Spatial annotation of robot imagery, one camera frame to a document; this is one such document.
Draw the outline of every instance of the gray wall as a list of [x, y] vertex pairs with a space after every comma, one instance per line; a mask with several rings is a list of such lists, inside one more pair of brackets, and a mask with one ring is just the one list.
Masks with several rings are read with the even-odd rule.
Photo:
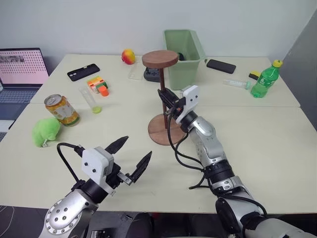
[[283, 59], [317, 0], [0, 0], [0, 48], [66, 53], [161, 49], [164, 29], [196, 30], [208, 56]]
[[317, 130], [317, 11], [286, 55], [280, 74]]

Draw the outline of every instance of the green plush toy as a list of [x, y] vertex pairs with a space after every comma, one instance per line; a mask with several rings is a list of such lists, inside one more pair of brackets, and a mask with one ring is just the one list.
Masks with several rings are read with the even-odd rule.
[[60, 129], [60, 123], [56, 118], [39, 120], [32, 129], [32, 140], [38, 147], [47, 147], [48, 140], [55, 140]]

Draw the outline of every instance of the round wooden top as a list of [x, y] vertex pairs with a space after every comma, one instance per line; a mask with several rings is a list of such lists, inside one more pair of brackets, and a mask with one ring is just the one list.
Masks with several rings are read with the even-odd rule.
[[178, 54], [174, 51], [152, 51], [142, 56], [143, 65], [148, 68], [166, 68], [177, 61]]

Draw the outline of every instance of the wooden base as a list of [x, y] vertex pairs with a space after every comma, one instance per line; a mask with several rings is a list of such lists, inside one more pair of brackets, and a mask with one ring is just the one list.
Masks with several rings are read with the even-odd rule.
[[[150, 138], [159, 145], [169, 145], [168, 137], [167, 137], [167, 129], [164, 126], [164, 116], [163, 114], [157, 115], [154, 117], [148, 126], [148, 132]], [[176, 144], [180, 141], [184, 136], [185, 133], [176, 124], [175, 120], [172, 119], [170, 124], [170, 136], [172, 139], [173, 144]]]

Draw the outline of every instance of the green plastic bin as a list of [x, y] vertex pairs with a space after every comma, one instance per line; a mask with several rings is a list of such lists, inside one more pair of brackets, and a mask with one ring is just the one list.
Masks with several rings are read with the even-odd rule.
[[165, 48], [182, 53], [185, 60], [168, 68], [171, 89], [180, 90], [195, 81], [198, 64], [206, 58], [205, 52], [195, 31], [165, 30]]

